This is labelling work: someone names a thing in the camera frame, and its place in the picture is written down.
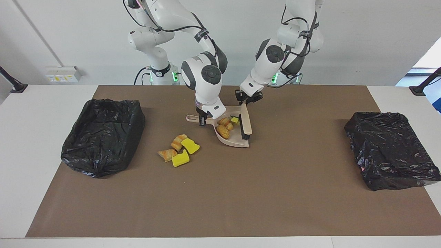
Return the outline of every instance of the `power outlet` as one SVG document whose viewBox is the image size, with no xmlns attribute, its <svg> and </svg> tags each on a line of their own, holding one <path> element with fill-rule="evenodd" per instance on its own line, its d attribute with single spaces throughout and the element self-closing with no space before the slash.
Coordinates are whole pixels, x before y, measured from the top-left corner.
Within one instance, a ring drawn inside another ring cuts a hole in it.
<svg viewBox="0 0 441 248">
<path fill-rule="evenodd" d="M 51 83 L 78 83 L 81 74 L 76 66 L 47 66 L 46 78 Z"/>
</svg>

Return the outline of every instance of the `sponge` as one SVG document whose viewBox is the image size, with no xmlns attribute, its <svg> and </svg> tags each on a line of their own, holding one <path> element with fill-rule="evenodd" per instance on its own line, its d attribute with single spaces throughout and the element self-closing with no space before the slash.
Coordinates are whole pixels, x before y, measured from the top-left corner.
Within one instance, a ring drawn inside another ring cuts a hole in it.
<svg viewBox="0 0 441 248">
<path fill-rule="evenodd" d="M 233 118 L 231 118 L 231 122 L 234 122 L 234 123 L 236 123 L 236 124 L 239 124 L 239 118 L 237 118 L 237 117 L 233 117 Z"/>
<path fill-rule="evenodd" d="M 190 157 L 186 150 L 184 150 L 181 154 L 178 154 L 173 157 L 173 166 L 178 167 L 180 165 L 186 164 L 190 162 Z"/>
<path fill-rule="evenodd" d="M 199 148 L 201 148 L 200 145 L 194 143 L 193 140 L 191 139 L 184 139 L 181 144 L 185 147 L 185 149 L 187 149 L 188 153 L 193 154 L 195 153 L 197 150 L 199 150 Z"/>
</svg>

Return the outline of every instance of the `table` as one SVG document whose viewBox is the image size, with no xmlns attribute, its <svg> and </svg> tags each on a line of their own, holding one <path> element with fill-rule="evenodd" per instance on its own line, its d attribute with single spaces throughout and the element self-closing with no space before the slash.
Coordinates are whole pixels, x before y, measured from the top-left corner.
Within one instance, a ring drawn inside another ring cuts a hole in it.
<svg viewBox="0 0 441 248">
<path fill-rule="evenodd" d="M 439 247 L 441 237 L 259 237 L 23 239 L 60 162 L 60 149 L 97 86 L 31 85 L 0 105 L 1 247 Z M 436 165 L 441 165 L 441 115 L 407 88 L 368 87 L 380 110 L 406 115 Z M 441 212 L 441 184 L 427 186 Z"/>
</svg>

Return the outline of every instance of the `garbage bag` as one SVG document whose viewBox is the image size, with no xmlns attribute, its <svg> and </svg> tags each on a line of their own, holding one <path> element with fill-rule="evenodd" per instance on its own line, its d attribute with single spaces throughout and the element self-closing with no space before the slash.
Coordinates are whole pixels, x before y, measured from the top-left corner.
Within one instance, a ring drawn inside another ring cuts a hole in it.
<svg viewBox="0 0 441 248">
<path fill-rule="evenodd" d="M 125 170 L 145 122 L 137 100 L 89 100 L 63 144 L 61 160 L 93 178 Z"/>
<path fill-rule="evenodd" d="M 371 190 L 405 189 L 441 181 L 440 170 L 404 115 L 358 112 L 344 129 Z"/>
</svg>

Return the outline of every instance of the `pastry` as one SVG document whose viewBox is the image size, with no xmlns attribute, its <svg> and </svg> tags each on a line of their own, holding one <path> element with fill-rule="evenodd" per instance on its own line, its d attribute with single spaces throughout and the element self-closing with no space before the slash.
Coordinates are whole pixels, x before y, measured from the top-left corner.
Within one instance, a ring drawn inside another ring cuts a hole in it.
<svg viewBox="0 0 441 248">
<path fill-rule="evenodd" d="M 228 131 L 228 129 L 226 127 L 219 125 L 216 127 L 216 131 L 222 138 L 224 138 L 224 139 L 230 138 L 230 131 Z"/>
<path fill-rule="evenodd" d="M 217 122 L 217 124 L 222 125 L 224 127 L 227 126 L 228 123 L 230 123 L 230 119 L 228 117 L 225 117 Z"/>
<path fill-rule="evenodd" d="M 231 131 L 231 130 L 233 130 L 233 123 L 229 122 L 227 125 L 225 125 L 225 127 L 226 127 L 229 131 Z"/>
<path fill-rule="evenodd" d="M 187 137 L 187 135 L 185 135 L 185 134 L 178 135 L 178 136 L 173 140 L 173 142 L 171 143 L 171 146 L 172 146 L 176 151 L 179 152 L 179 151 L 182 149 L 181 142 L 182 142 L 184 139 L 186 139 L 186 138 L 188 138 L 188 137 Z"/>
<path fill-rule="evenodd" d="M 178 155 L 178 153 L 173 150 L 173 149 L 169 149 L 169 150 L 163 150 L 163 151 L 159 151 L 158 152 L 159 156 L 161 156 L 164 161 L 169 162 L 173 159 L 174 156 Z"/>
</svg>

